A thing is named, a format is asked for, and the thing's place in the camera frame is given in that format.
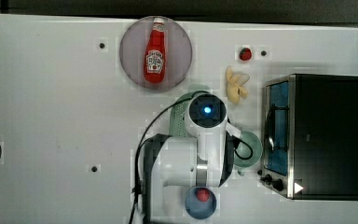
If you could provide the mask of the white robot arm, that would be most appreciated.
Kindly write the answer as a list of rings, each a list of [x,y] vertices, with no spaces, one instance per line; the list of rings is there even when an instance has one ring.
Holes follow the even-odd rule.
[[[196,92],[184,113],[187,137],[168,138],[153,165],[154,179],[163,187],[222,186],[233,169],[230,137],[241,130],[228,121],[227,106],[209,92]]]

